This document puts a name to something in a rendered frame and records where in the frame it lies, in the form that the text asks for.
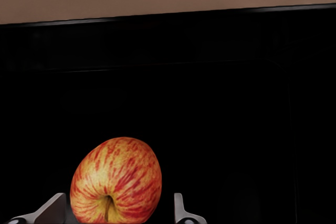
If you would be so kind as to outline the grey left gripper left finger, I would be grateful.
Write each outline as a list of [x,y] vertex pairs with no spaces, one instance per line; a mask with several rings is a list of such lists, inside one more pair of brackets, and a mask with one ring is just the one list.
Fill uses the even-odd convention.
[[66,194],[56,193],[35,212],[14,217],[4,224],[64,224]]

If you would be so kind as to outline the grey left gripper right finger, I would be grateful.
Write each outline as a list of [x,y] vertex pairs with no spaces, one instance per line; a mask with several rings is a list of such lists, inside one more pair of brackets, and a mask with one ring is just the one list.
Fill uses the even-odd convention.
[[175,224],[207,224],[204,217],[187,212],[181,193],[174,194],[174,223]]

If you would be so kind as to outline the red and yellow apple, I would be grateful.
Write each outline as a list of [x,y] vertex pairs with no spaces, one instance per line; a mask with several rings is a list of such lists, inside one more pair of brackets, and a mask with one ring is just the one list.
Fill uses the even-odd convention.
[[117,137],[94,148],[77,167],[70,205],[79,223],[143,224],[162,192],[159,161],[149,145]]

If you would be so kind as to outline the black tray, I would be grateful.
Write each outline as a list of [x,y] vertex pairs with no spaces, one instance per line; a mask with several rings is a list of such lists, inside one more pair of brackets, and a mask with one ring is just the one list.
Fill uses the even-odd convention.
[[146,142],[208,224],[336,224],[336,3],[0,25],[0,224]]

